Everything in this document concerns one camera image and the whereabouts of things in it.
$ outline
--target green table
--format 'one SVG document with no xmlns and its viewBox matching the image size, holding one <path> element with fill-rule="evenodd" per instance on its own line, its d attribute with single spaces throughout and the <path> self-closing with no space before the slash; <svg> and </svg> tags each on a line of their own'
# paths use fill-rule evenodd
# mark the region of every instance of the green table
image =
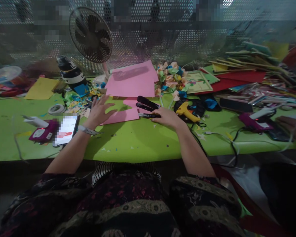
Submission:
<svg viewBox="0 0 296 237">
<path fill-rule="evenodd" d="M 168 107 L 172 96 L 166 94 L 163 97 L 165 107 Z M 115 103 L 112 109 L 125 110 L 129 106 L 123 104 L 123 99 L 110 101 Z M 18 151 L 13 140 L 13 130 L 21 134 L 17 141 L 20 145 L 22 157 L 25 160 L 43 159 L 55 157 L 60 148 L 54 148 L 51 144 L 39 145 L 29 141 L 30 131 L 35 128 L 23 122 L 20 115 L 41 116 L 56 103 L 63 103 L 60 95 L 55 94 L 49 100 L 24 100 L 4 99 L 0 100 L 0 161 L 19 160 Z M 210 115 L 204 123 L 207 124 L 205 131 L 230 133 L 235 136 L 236 131 L 243 126 L 237 119 L 237 113 L 223 110 L 221 112 L 206 112 Z M 285 112 L 278 110 L 274 117 L 281 115 L 296 114 L 296 110 Z M 51 119 L 51 115 L 40 117 Z M 170 159 L 180 159 L 180 146 L 174 131 L 148 119 L 108 124 L 100 126 L 97 131 L 104 132 L 90 139 L 85 159 L 111 162 L 149 162 Z M 205 132 L 202 128 L 196 131 L 199 134 Z M 206 135 L 206 140 L 200 140 L 209 156 L 233 154 L 230 143 L 220 135 Z M 237 138 L 240 153 L 256 153 L 265 151 L 277 151 L 283 149 L 287 143 L 271 140 L 266 134 L 259 135 L 251 132 L 240 132 Z M 296 142 L 291 144 L 290 149 L 296 149 Z"/>
</svg>

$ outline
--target perforated metal wall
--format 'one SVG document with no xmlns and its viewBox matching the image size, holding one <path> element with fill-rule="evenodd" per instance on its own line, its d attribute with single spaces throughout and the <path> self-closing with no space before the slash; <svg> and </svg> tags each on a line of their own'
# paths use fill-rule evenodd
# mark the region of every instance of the perforated metal wall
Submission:
<svg viewBox="0 0 296 237">
<path fill-rule="evenodd" d="M 71 57 L 86 75 L 102 73 L 69 34 L 69 15 L 89 7 L 113 37 L 109 69 L 151 59 L 202 66 L 243 40 L 296 41 L 296 0 L 0 0 L 0 67 L 58 75 L 55 57 Z"/>
</svg>

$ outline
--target pink device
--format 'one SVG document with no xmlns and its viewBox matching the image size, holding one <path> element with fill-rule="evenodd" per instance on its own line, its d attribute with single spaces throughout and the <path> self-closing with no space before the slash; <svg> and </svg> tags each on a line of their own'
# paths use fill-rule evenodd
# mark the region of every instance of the pink device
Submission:
<svg viewBox="0 0 296 237">
<path fill-rule="evenodd" d="M 260 133 L 273 129 L 271 125 L 268 125 L 267 123 L 258 123 L 255 119 L 250 118 L 250 116 L 251 114 L 243 113 L 240 114 L 238 118 L 247 128 L 252 129 L 253 132 Z"/>
<path fill-rule="evenodd" d="M 55 119 L 45 120 L 45 122 L 48 123 L 48 126 L 46 128 L 36 129 L 30 136 L 30 141 L 45 143 L 52 138 L 54 132 L 58 128 L 58 122 Z"/>
</svg>

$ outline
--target wristwatch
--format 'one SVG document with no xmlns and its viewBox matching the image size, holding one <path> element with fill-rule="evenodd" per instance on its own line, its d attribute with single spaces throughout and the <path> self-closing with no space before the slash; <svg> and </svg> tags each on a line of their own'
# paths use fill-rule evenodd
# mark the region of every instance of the wristwatch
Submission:
<svg viewBox="0 0 296 237">
<path fill-rule="evenodd" d="M 88 129 L 85 126 L 82 126 L 82 125 L 79 125 L 78 126 L 78 129 L 81 130 L 81 131 L 83 131 L 83 132 L 85 132 L 85 133 L 87 133 L 87 134 L 93 135 L 93 136 L 99 134 L 98 132 L 93 131 L 91 129 Z"/>
</svg>

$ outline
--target fan guard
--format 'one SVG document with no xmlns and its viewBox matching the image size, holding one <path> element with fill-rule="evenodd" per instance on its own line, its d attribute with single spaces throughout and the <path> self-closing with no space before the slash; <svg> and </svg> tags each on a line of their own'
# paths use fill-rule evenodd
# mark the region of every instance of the fan guard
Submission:
<svg viewBox="0 0 296 237">
<path fill-rule="evenodd" d="M 94 63 L 106 62 L 113 49 L 110 29 L 102 17 L 86 7 L 70 14 L 70 36 L 78 51 Z"/>
</svg>

